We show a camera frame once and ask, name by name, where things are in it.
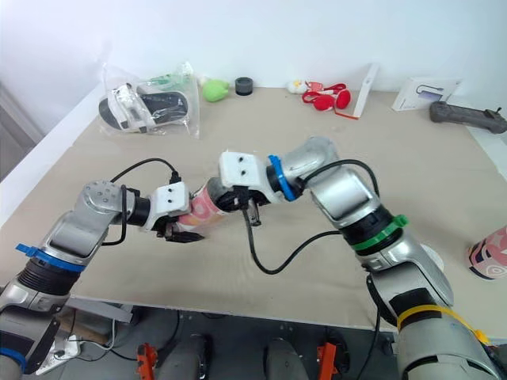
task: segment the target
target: table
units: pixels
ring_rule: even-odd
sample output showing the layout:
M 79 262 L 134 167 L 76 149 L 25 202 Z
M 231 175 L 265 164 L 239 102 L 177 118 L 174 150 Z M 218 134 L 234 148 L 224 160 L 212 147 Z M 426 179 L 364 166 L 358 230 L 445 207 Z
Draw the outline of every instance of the table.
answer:
M 393 93 L 371 93 L 355 121 L 317 112 L 283 89 L 256 89 L 249 97 L 203 103 L 200 140 L 108 135 L 94 120 L 0 229 L 0 283 L 25 265 L 26 258 L 14 251 L 16 244 L 37 245 L 91 180 L 161 157 L 197 189 L 216 175 L 224 150 L 265 157 L 323 135 L 334 141 L 341 158 L 358 158 L 374 169 L 384 205 L 393 214 L 407 215 L 414 234 L 442 256 L 455 311 L 490 336 L 507 337 L 505 284 L 479 279 L 464 261 L 466 247 L 505 224 L 507 183 L 466 128 L 431 123 L 425 111 L 394 112 L 389 109 L 394 98 Z M 152 164 L 128 174 L 124 183 L 147 194 L 167 178 L 163 165 Z M 331 229 L 309 196 L 263 207 L 261 220 L 254 231 L 257 251 L 271 268 L 300 242 Z M 113 227 L 109 238 L 118 233 Z M 366 274 L 340 237 L 316 241 L 285 271 L 267 276 L 250 259 L 239 213 L 206 235 L 203 241 L 179 245 L 129 227 L 126 242 L 103 247 L 73 292 L 138 305 L 372 327 L 375 307 L 364 285 Z

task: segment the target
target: can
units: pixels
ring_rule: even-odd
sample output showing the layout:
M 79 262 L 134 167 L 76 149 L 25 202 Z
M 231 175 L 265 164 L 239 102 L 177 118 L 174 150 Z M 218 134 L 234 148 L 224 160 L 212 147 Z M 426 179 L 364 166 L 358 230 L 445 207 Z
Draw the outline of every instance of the can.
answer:
M 467 250 L 467 266 L 482 279 L 507 276 L 507 226 Z

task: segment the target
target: clear plastic bag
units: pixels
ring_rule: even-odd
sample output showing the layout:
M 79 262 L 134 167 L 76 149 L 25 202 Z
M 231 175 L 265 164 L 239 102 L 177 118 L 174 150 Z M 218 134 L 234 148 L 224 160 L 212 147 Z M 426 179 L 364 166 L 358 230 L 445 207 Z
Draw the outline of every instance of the clear plastic bag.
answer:
M 99 113 L 109 130 L 155 135 L 186 131 L 199 138 L 199 91 L 189 63 L 148 80 L 107 66 L 104 84 L 107 97 Z

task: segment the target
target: white plastic mount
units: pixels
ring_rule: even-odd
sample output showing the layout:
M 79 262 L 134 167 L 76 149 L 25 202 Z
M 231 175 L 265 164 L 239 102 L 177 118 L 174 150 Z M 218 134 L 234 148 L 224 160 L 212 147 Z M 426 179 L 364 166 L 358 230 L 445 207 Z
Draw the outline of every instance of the white plastic mount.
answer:
M 246 186 L 265 195 L 271 203 L 281 203 L 283 194 L 274 192 L 268 182 L 266 165 L 255 155 L 239 152 L 223 152 L 219 159 L 220 178 L 223 186 Z
M 142 230 L 151 231 L 162 216 L 178 216 L 190 212 L 190 193 L 184 182 L 157 188 L 150 198 L 150 214 Z

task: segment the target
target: blue ring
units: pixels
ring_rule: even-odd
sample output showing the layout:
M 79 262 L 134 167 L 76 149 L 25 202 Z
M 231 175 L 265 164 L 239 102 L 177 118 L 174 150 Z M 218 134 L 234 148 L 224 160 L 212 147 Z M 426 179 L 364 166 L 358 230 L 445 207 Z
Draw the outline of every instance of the blue ring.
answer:
M 66 261 L 57 259 L 56 257 L 49 256 L 45 251 L 38 249 L 37 247 L 28 247 L 27 245 L 24 244 L 18 244 L 16 249 L 18 251 L 22 251 L 28 257 L 35 257 L 36 259 L 40 259 L 42 261 L 47 262 L 50 265 L 54 265 L 55 267 L 65 269 L 70 272 L 81 273 L 86 268 L 86 266 L 84 265 L 76 265 L 68 263 Z
M 26 358 L 20 352 L 11 350 L 10 348 L 0 347 L 0 355 L 8 356 L 11 359 L 16 360 L 21 367 L 21 373 L 24 374 L 26 368 Z
M 282 170 L 282 161 L 280 161 L 278 156 L 275 156 L 274 154 L 270 154 L 268 158 L 271 161 L 273 168 L 275 169 L 275 174 L 278 177 L 278 183 L 280 183 L 280 187 L 282 188 L 282 192 L 285 195 L 285 199 L 289 202 L 292 202 L 295 200 L 295 196 L 287 182 L 287 178 L 285 178 L 284 171 Z

